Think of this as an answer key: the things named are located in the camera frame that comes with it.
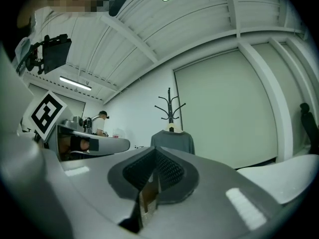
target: chair backrest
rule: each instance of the chair backrest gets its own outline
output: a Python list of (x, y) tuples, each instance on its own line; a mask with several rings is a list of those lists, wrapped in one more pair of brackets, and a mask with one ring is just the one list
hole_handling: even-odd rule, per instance
[(301, 123), (310, 139), (312, 148), (318, 149), (319, 147), (319, 129), (316, 124), (315, 118), (311, 112), (309, 112), (309, 105), (303, 103), (300, 105), (301, 108)]

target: coat rack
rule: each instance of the coat rack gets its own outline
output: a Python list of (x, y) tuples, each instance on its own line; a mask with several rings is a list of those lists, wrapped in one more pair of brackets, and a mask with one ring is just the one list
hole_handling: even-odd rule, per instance
[[(158, 107), (158, 106), (155, 106), (156, 108), (159, 108), (160, 110), (164, 111), (168, 118), (166, 118), (166, 120), (168, 120), (169, 123), (173, 123), (175, 119), (178, 119), (179, 117), (177, 118), (174, 118), (174, 114), (176, 113), (177, 110), (179, 110), (180, 108), (182, 108), (184, 105), (186, 105), (186, 103), (184, 103), (183, 105), (181, 105), (180, 107), (178, 107), (174, 112), (172, 110), (172, 107), (171, 107), (171, 102), (177, 97), (174, 97), (172, 99), (170, 99), (170, 88), (168, 88), (168, 100), (166, 98), (162, 98), (162, 99), (165, 99), (166, 102), (167, 102), (167, 106), (168, 106), (168, 112), (165, 111), (164, 109)], [(174, 128), (173, 127), (170, 127), (169, 128), (169, 131), (170, 132), (174, 132)]]

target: cap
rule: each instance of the cap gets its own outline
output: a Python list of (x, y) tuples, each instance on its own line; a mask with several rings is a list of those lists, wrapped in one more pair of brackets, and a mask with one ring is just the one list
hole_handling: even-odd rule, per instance
[(108, 113), (107, 113), (106, 111), (100, 111), (100, 112), (99, 112), (99, 115), (100, 115), (100, 114), (106, 115), (106, 118), (107, 118), (107, 119), (110, 118), (110, 116), (108, 116)]

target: person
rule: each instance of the person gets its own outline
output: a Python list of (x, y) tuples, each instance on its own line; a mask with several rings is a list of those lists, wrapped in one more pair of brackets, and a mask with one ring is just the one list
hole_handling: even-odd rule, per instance
[(104, 131), (104, 123), (109, 118), (106, 111), (100, 111), (99, 116), (92, 120), (92, 134), (108, 137), (109, 135)]
[(2, 0), (1, 8), (7, 9), (3, 10), (2, 17), (5, 18), (6, 24), (1, 31), (0, 39), (10, 61), (15, 57), (15, 48), (19, 42), (24, 37), (31, 35), (35, 24), (36, 10), (47, 6), (52, 9), (52, 12), (45, 19), (44, 25), (46, 25), (51, 19), (60, 15), (71, 16), (73, 12), (96, 12), (97, 8), (103, 6), (104, 1), (107, 0), (14, 0), (14, 3), (8, 5)]

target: ceiling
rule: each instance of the ceiling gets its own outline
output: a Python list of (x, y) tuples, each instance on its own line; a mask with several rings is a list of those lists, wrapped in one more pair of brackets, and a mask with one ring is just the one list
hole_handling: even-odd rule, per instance
[[(116, 17), (63, 15), (44, 28), (50, 8), (36, 12), (33, 42), (67, 33), (72, 40), (67, 64), (46, 75), (28, 73), (39, 82), (106, 103), (122, 89), (172, 57), (214, 39), (262, 30), (302, 32), (287, 0), (127, 0)], [(73, 88), (59, 76), (89, 85)]]

